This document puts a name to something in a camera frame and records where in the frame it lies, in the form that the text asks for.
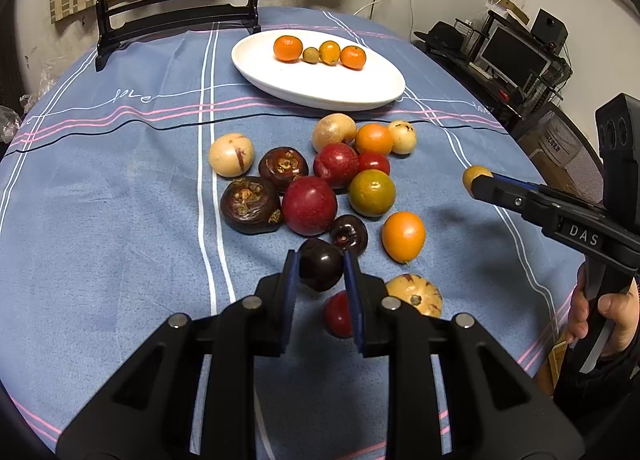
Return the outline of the person's right hand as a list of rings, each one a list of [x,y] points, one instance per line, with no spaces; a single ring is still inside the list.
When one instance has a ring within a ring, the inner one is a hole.
[[[589,303],[585,297],[586,264],[578,268],[577,283],[570,299],[565,330],[565,341],[568,345],[585,339],[589,325]],[[598,312],[613,322],[613,330],[603,347],[601,357],[613,356],[623,352],[631,344],[639,323],[639,294],[636,280],[632,280],[626,293],[607,294],[600,298]]]

